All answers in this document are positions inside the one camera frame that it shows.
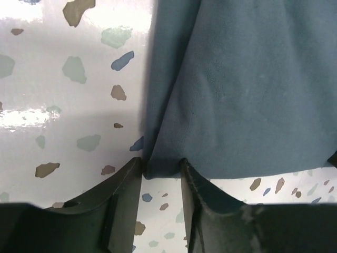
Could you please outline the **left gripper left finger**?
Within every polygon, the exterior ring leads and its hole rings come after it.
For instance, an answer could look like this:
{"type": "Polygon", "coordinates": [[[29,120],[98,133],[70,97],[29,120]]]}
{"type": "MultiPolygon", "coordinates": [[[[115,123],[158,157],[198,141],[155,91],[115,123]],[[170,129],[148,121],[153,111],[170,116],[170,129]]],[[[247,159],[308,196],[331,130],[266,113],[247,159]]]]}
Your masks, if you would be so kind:
{"type": "Polygon", "coordinates": [[[1,204],[1,252],[132,252],[141,159],[60,208],[1,204]]]}

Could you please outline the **slate blue t shirt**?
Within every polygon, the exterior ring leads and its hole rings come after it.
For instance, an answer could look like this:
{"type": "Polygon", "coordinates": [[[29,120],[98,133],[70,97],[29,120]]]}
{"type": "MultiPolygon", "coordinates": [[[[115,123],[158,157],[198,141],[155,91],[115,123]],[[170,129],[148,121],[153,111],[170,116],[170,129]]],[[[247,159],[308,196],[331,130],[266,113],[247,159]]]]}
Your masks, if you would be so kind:
{"type": "Polygon", "coordinates": [[[145,177],[315,169],[336,152],[336,1],[159,1],[145,177]]]}

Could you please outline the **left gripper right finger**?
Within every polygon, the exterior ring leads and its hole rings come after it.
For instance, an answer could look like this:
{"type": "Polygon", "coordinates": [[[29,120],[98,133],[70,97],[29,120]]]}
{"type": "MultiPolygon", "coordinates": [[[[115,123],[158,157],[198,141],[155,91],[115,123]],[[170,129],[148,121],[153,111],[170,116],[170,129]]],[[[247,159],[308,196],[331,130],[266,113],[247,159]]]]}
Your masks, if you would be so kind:
{"type": "Polygon", "coordinates": [[[189,252],[336,252],[336,204],[249,205],[180,168],[189,252]]]}

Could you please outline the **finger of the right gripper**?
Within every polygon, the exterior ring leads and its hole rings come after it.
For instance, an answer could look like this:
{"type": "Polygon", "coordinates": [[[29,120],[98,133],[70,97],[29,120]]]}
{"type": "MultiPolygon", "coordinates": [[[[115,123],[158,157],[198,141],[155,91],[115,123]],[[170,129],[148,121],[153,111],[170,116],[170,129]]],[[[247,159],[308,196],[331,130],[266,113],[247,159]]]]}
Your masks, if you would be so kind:
{"type": "Polygon", "coordinates": [[[334,166],[335,168],[337,168],[337,151],[331,156],[328,158],[327,162],[334,166]]]}

